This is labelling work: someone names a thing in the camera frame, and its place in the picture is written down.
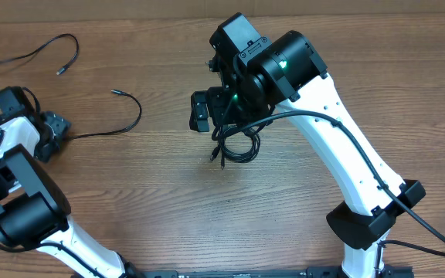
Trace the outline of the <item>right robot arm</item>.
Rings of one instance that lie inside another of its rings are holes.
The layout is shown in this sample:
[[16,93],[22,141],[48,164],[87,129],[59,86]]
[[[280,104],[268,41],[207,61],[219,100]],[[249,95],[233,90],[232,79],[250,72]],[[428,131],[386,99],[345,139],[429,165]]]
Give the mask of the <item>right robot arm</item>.
[[411,277],[409,266],[384,263],[396,219],[424,197],[417,180],[396,174],[356,125],[311,42],[297,31],[276,41],[262,36],[241,13],[210,37],[209,69],[219,86],[191,97],[189,126],[209,132],[214,158],[246,163],[260,149],[260,132],[287,118],[335,178],[343,201],[327,222],[344,244],[339,266],[309,266],[305,277]]

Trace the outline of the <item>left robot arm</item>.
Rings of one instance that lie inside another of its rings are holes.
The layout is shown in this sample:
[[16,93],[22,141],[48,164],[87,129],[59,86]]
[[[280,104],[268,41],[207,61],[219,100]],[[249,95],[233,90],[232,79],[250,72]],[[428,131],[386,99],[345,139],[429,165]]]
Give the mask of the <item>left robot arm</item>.
[[0,250],[46,253],[78,277],[136,277],[137,270],[75,223],[58,185],[41,167],[60,150],[70,122],[42,111],[25,87],[0,90]]

